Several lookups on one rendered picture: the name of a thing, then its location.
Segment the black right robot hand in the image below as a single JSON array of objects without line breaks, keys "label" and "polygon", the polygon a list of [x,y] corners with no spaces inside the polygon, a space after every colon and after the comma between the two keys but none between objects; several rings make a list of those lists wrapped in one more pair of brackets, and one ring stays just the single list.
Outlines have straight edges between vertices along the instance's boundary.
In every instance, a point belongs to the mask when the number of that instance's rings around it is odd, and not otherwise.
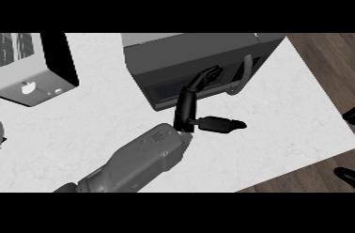
[{"label": "black right robot hand", "polygon": [[[351,124],[355,125],[355,107],[343,113],[343,120]],[[345,168],[337,167],[334,170],[334,175],[352,186],[355,189],[355,171]]]}]

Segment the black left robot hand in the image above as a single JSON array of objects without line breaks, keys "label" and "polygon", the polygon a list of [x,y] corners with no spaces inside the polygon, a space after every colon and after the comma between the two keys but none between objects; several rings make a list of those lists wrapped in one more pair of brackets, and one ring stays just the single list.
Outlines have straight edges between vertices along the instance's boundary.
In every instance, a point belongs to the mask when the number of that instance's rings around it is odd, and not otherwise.
[{"label": "black left robot hand", "polygon": [[220,66],[214,66],[200,71],[189,85],[180,91],[174,118],[174,128],[178,132],[193,132],[195,127],[199,127],[202,131],[230,133],[248,127],[248,124],[236,119],[217,116],[196,118],[197,93],[217,80],[223,70]]}]

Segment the dark grey microwave door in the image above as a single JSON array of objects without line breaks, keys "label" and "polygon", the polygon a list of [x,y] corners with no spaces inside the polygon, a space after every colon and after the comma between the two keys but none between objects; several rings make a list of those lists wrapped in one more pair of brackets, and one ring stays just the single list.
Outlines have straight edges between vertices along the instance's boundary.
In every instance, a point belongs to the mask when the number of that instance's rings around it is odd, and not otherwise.
[{"label": "dark grey microwave door", "polygon": [[[192,83],[196,78],[197,70],[183,70],[175,67],[167,69],[171,79],[161,81],[161,78],[152,73],[146,79],[134,76],[133,79],[142,89],[149,104],[156,111],[162,111],[177,106],[178,94],[181,89]],[[234,93],[237,87],[245,87],[242,81],[245,79],[245,58],[240,58],[233,64],[224,65],[224,70],[197,93],[197,99],[203,99],[223,92]]]}]

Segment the dark grey microwave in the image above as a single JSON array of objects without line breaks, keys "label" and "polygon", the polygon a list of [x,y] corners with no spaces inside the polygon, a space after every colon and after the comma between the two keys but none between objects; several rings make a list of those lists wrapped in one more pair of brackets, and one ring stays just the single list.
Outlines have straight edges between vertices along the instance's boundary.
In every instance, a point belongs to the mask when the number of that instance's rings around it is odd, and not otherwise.
[{"label": "dark grey microwave", "polygon": [[252,78],[284,38],[283,33],[125,33],[127,69],[131,77],[146,79],[153,73],[165,81],[171,79],[167,69],[224,68],[251,54]]}]

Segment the pale grey appliance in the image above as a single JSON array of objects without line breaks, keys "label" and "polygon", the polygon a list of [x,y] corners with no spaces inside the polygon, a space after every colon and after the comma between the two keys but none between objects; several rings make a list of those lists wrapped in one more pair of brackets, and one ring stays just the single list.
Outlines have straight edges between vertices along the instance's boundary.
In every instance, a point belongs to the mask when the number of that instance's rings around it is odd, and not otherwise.
[{"label": "pale grey appliance", "polygon": [[80,86],[63,33],[0,33],[0,99],[34,107]]}]

